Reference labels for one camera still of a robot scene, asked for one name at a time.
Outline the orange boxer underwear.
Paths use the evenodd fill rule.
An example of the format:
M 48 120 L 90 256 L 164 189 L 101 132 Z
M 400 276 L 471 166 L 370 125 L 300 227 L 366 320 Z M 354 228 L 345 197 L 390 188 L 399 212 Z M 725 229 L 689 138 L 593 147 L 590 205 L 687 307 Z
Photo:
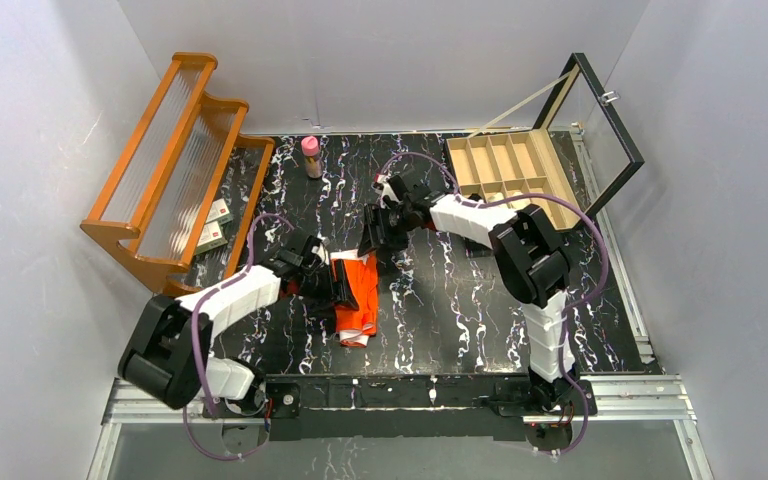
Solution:
M 314 309 L 334 313 L 335 330 L 340 343 L 345 347 L 364 348 L 378 331 L 379 274 L 377 258 L 373 253 L 359 257 L 356 250 L 334 252 L 329 255 L 326 265 L 332 282 L 332 262 L 345 261 L 350 275 L 353 293 L 359 310 L 349 311 L 335 307 L 330 299 L 305 299 Z

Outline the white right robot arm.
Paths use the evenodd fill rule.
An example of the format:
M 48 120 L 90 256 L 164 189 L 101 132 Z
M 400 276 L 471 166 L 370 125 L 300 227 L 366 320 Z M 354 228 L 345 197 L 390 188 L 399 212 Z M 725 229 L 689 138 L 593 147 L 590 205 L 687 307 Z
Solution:
M 543 209 L 489 206 L 435 191 L 411 173 L 379 174 L 373 188 L 379 197 L 364 208 L 359 255 L 404 250 L 417 228 L 457 235 L 491 250 L 503 285 L 523 305 L 530 373 L 548 383 L 571 379 L 575 359 L 563 320 L 571 266 Z

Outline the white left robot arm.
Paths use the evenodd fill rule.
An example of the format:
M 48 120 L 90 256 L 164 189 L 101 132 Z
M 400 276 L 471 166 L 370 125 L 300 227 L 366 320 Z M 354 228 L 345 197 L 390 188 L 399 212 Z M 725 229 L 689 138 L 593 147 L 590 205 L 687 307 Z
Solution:
M 202 394 L 209 410 L 225 401 L 235 412 L 258 414 L 269 402 L 264 375 L 246 361 L 213 356 L 215 340 L 288 296 L 320 308 L 358 309 L 348 263 L 359 258 L 356 251 L 331 252 L 322 239 L 294 232 L 226 280 L 178 298 L 154 296 L 119 360 L 118 375 L 173 410 Z

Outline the green white small box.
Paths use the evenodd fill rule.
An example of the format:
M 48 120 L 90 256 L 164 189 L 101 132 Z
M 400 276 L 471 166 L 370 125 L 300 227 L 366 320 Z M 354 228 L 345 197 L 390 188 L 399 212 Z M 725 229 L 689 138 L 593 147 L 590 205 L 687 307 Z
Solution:
M 217 225 L 225 225 L 232 220 L 233 214 L 231 213 L 226 201 L 223 198 L 214 200 L 209 209 L 206 222 L 216 223 Z

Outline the pink capped bottle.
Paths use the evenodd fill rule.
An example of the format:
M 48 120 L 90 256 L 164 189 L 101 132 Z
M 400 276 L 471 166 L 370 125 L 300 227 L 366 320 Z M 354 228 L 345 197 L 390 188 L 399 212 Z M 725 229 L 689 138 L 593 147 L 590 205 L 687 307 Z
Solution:
M 304 137 L 300 142 L 300 148 L 304 156 L 304 167 L 310 179 L 321 179 L 323 166 L 321 160 L 321 145 L 315 136 Z

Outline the orange wooden shelf rack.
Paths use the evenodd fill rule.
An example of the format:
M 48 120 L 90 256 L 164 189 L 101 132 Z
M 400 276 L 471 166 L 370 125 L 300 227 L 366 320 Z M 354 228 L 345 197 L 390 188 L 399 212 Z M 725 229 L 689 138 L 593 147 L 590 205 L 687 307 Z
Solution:
M 251 153 L 248 198 L 232 210 L 231 276 L 244 250 L 275 142 L 245 135 L 249 111 L 242 99 L 208 93 L 218 65 L 209 53 L 177 52 L 115 163 L 81 230 L 154 293 L 196 291 L 186 283 L 210 207 L 235 153 Z

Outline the black compartment storage box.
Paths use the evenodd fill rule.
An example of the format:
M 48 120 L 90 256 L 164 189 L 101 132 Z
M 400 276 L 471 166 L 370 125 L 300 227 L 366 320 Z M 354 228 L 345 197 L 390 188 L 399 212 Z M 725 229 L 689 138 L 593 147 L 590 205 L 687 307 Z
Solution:
M 603 86 L 585 54 L 571 54 L 558 79 L 535 97 L 543 105 L 530 128 L 484 127 L 451 138 L 448 156 L 463 195 L 505 200 L 518 210 L 528 203 L 522 196 L 534 193 L 556 229 L 575 229 L 579 217 L 544 195 L 595 219 L 645 160 L 614 106 L 618 93 Z

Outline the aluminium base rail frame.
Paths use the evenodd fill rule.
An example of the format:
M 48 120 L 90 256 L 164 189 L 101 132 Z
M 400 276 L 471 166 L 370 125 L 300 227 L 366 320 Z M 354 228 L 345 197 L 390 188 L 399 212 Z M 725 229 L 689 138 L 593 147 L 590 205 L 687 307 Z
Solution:
M 220 191 L 235 207 L 267 214 L 255 241 L 266 248 L 287 218 L 344 249 L 358 242 L 361 208 L 375 170 L 392 154 L 414 151 L 433 184 L 436 160 L 449 157 L 442 133 L 328 135 L 325 177 L 307 180 L 300 138 L 275 141 L 260 192 L 261 151 L 233 153 Z M 586 478 L 708 479 L 712 472 L 682 380 L 662 371 L 651 349 L 614 232 L 605 213 L 611 274 L 605 289 L 573 315 L 574 353 L 591 400 L 589 426 L 576 448 L 607 464 Z M 526 415 L 501 417 L 481 405 L 494 390 L 526 382 L 529 344 L 517 302 L 505 295 L 490 258 L 447 235 L 418 233 L 386 261 L 379 332 L 364 349 L 341 347 L 334 321 L 299 300 L 283 301 L 220 335 L 217 352 L 252 362 L 270 382 L 293 388 L 297 404 L 276 423 L 274 441 L 337 437 L 494 438 L 523 442 Z

